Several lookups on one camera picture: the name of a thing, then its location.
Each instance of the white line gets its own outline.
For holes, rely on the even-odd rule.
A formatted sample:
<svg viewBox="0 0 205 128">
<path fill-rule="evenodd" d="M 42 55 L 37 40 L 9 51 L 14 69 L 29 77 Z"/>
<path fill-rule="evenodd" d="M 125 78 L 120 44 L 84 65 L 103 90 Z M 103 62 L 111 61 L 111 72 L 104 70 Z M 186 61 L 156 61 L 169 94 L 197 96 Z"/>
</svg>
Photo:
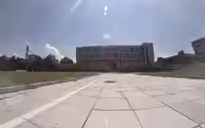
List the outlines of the white line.
<svg viewBox="0 0 205 128">
<path fill-rule="evenodd" d="M 88 85 L 85 85 L 85 86 L 83 86 L 83 87 L 81 87 L 81 88 L 79 88 L 79 89 L 77 89 L 77 90 L 75 90 L 73 92 L 70 92 L 69 94 L 67 94 L 67 95 L 65 95 L 65 96 L 63 96 L 61 98 L 58 98 L 58 99 L 56 99 L 56 100 L 54 100 L 54 101 L 52 101 L 52 102 L 50 102 L 48 104 L 45 104 L 45 105 L 43 105 L 43 106 L 41 106 L 41 107 L 39 107 L 39 108 L 37 108 L 37 109 L 35 109 L 33 111 L 30 111 L 27 114 L 24 114 L 24 115 L 22 115 L 20 117 L 17 117 L 17 118 L 15 118 L 15 119 L 13 119 L 13 120 L 11 120 L 9 122 L 1 124 L 0 128 L 13 128 L 13 127 L 15 127 L 15 126 L 17 126 L 17 125 L 19 125 L 19 124 L 21 124 L 23 122 L 26 122 L 26 120 L 30 120 L 33 117 L 35 117 L 36 115 L 40 114 L 41 112 L 44 112 L 44 111 L 46 111 L 46 110 L 48 110 L 48 109 L 58 105 L 59 103 L 65 101 L 66 99 L 71 97 L 72 95 L 82 91 L 83 89 L 91 86 L 92 84 L 94 84 L 96 82 L 97 81 L 94 81 L 94 82 L 92 82 L 92 83 L 90 83 Z"/>
</svg>

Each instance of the paved plaza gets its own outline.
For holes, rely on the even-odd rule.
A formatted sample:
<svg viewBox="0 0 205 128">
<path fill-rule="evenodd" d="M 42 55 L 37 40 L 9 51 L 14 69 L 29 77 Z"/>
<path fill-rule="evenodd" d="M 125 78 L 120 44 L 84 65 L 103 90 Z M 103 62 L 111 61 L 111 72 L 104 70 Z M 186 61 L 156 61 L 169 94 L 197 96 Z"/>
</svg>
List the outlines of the paved plaza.
<svg viewBox="0 0 205 128">
<path fill-rule="evenodd" d="M 4 94 L 0 128 L 205 128 L 205 80 L 106 73 Z"/>
</svg>

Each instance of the sky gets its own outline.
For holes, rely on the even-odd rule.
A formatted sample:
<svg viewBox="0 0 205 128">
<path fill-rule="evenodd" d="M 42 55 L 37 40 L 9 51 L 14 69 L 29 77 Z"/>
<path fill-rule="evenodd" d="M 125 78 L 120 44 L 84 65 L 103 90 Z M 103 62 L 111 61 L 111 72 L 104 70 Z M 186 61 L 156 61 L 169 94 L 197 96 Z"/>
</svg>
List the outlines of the sky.
<svg viewBox="0 0 205 128">
<path fill-rule="evenodd" d="M 0 55 L 75 59 L 75 48 L 153 42 L 155 55 L 193 52 L 205 0 L 0 0 Z"/>
</svg>

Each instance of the drain cover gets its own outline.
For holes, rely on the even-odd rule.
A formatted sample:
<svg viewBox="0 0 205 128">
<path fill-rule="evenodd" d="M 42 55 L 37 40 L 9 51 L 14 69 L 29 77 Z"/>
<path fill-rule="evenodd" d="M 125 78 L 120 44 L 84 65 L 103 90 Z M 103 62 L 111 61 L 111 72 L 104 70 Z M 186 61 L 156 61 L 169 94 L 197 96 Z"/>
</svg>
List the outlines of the drain cover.
<svg viewBox="0 0 205 128">
<path fill-rule="evenodd" d="M 115 83 L 115 81 L 113 81 L 113 80 L 107 80 L 107 81 L 105 81 L 105 83 Z"/>
</svg>

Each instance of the building facade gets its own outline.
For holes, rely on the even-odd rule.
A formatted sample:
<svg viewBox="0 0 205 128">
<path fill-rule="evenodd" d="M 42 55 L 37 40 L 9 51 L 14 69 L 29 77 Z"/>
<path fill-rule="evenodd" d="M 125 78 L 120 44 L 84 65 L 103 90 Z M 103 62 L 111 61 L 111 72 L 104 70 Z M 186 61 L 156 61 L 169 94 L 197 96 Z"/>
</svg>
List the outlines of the building facade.
<svg viewBox="0 0 205 128">
<path fill-rule="evenodd" d="M 195 60 L 205 62 L 205 37 L 192 42 L 192 47 L 195 52 Z"/>
<path fill-rule="evenodd" d="M 153 43 L 136 46 L 89 46 L 76 48 L 78 65 L 92 69 L 115 70 L 154 63 Z"/>
</svg>

